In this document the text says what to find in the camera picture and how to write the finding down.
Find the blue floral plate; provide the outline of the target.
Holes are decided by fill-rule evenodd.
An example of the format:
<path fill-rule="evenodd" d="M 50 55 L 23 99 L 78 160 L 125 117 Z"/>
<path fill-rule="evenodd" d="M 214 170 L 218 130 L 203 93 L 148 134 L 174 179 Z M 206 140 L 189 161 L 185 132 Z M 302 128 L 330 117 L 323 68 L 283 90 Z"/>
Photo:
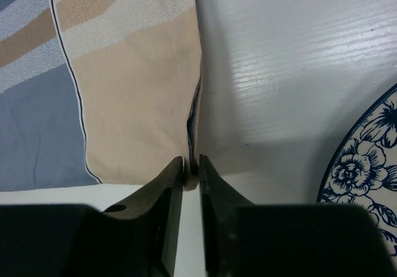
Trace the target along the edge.
<path fill-rule="evenodd" d="M 365 209 L 396 260 L 396 86 L 379 97 L 344 137 L 316 200 Z"/>

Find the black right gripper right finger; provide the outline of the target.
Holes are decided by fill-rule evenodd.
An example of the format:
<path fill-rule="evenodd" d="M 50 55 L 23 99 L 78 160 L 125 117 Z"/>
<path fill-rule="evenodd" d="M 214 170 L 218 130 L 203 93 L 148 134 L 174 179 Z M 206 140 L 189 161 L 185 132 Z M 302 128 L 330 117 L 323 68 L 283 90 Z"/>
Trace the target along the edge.
<path fill-rule="evenodd" d="M 209 276 L 390 276 L 373 220 L 342 204 L 257 205 L 199 159 Z"/>

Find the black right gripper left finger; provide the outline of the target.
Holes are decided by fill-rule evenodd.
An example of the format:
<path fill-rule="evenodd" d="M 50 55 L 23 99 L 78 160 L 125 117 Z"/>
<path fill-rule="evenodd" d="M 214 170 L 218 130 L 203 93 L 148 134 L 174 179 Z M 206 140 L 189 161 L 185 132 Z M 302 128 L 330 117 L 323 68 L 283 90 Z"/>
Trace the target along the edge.
<path fill-rule="evenodd" d="M 170 276 L 183 161 L 104 211 L 82 204 L 1 207 L 2 276 Z"/>

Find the blue beige plaid cloth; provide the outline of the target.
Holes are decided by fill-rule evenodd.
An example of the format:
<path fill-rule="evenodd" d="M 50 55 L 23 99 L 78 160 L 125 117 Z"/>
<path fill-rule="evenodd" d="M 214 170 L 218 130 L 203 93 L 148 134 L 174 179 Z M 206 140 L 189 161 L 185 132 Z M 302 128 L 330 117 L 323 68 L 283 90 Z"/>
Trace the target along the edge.
<path fill-rule="evenodd" d="M 1 0 L 1 190 L 196 169 L 195 0 Z"/>

